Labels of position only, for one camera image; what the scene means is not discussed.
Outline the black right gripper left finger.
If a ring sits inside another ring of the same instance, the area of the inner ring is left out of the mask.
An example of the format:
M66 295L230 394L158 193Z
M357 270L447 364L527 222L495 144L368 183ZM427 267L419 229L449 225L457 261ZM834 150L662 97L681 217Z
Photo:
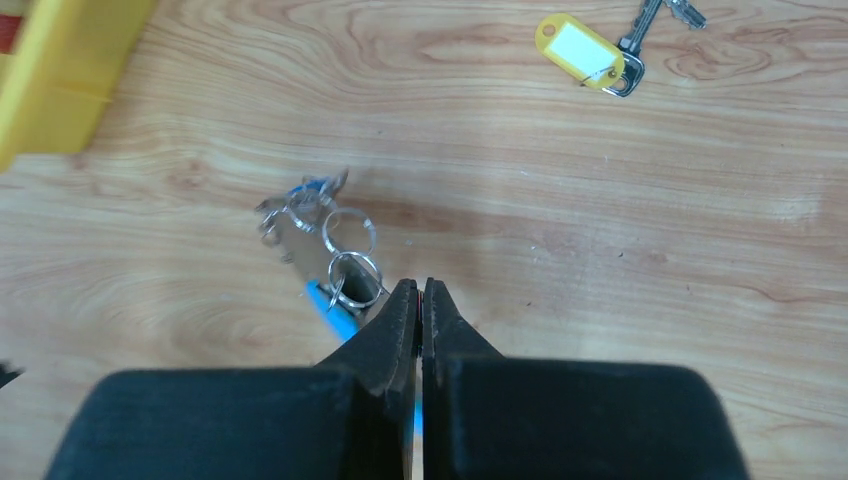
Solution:
M50 479L404 479L419 292L311 367L124 370L82 403Z

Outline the keyring bunch with blue tag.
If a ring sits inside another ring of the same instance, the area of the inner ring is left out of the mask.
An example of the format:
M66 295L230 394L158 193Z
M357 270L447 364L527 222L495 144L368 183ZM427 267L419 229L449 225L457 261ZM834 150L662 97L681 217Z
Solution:
M306 298L341 340L307 374L343 379L372 402L375 416L421 435L419 289L413 281L388 286L375 258L372 217L339 201L348 174L305 176L261 200L257 230L299 276Z

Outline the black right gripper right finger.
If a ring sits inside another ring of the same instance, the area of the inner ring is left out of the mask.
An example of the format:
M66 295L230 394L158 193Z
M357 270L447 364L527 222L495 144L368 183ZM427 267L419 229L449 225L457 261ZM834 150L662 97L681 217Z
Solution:
M514 358L429 279L423 328L428 479L745 479L723 406L674 365Z

